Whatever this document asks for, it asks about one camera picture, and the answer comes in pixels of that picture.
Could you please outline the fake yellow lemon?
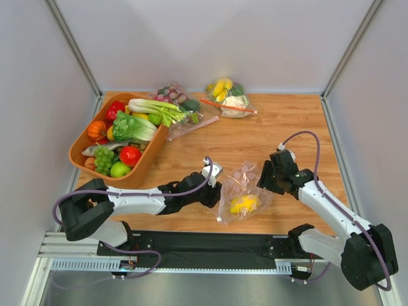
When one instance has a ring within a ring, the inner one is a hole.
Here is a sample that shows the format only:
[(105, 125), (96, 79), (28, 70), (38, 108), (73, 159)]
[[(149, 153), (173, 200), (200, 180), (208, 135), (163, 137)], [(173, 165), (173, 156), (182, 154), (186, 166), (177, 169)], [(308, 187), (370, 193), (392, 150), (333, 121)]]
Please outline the fake yellow lemon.
[(229, 204), (232, 214), (246, 215), (256, 210), (261, 205), (260, 198), (254, 194), (246, 194), (233, 199)]

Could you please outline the clear zip bag pink slider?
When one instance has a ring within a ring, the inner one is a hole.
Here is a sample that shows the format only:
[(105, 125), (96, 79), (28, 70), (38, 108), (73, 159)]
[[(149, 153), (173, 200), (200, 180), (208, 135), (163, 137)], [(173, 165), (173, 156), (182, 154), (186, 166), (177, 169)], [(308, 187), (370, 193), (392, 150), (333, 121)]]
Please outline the clear zip bag pink slider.
[[(268, 208), (274, 199), (273, 193), (257, 186), (261, 169), (255, 163), (246, 161), (237, 169), (229, 172), (222, 181), (221, 199), (217, 204), (217, 222), (229, 224), (235, 221), (243, 221), (254, 215), (260, 214)], [(254, 194), (260, 198), (261, 205), (249, 214), (230, 213), (230, 202), (240, 196)]]

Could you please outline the fake green celery stalk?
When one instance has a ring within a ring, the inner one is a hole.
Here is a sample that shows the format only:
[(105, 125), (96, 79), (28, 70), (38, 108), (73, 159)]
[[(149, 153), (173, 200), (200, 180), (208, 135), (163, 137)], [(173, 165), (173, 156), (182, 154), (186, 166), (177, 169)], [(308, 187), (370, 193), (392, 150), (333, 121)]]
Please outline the fake green celery stalk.
[(188, 115), (186, 111), (181, 110), (177, 105), (143, 98), (130, 99), (128, 108), (131, 112), (160, 115), (162, 125), (168, 128), (172, 124), (182, 122)]

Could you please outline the fake green grape bunch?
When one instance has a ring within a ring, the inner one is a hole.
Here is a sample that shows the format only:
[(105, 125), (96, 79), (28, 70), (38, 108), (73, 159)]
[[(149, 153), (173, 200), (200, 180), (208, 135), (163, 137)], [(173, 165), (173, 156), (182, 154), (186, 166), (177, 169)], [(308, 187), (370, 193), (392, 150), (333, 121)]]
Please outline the fake green grape bunch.
[(109, 177), (110, 168), (113, 166), (113, 160), (115, 157), (114, 151), (98, 145), (97, 149), (94, 151), (94, 157), (96, 172)]

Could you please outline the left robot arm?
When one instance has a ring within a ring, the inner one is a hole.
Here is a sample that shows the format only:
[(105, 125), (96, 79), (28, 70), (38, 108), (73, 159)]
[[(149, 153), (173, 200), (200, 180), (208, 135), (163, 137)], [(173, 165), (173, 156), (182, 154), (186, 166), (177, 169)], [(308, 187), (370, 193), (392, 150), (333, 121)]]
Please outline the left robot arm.
[(59, 198), (52, 214), (68, 241), (94, 238), (119, 246), (129, 240), (128, 225), (110, 220), (111, 216), (175, 214), (193, 203), (212, 208), (221, 199), (221, 188), (216, 176), (207, 170), (144, 190), (107, 186), (97, 178)]

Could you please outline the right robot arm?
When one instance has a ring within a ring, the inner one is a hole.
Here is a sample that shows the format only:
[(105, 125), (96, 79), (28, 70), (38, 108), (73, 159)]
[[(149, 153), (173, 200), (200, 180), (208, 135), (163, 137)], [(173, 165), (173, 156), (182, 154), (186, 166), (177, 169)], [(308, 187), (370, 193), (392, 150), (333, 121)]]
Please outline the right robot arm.
[(311, 208), (335, 232), (326, 235), (310, 224), (289, 232), (296, 250), (312, 253), (341, 269), (347, 281), (364, 290), (390, 281), (398, 261), (390, 229), (373, 225), (351, 211), (310, 170), (299, 170), (289, 150), (270, 154), (257, 186), (275, 194), (290, 194)]

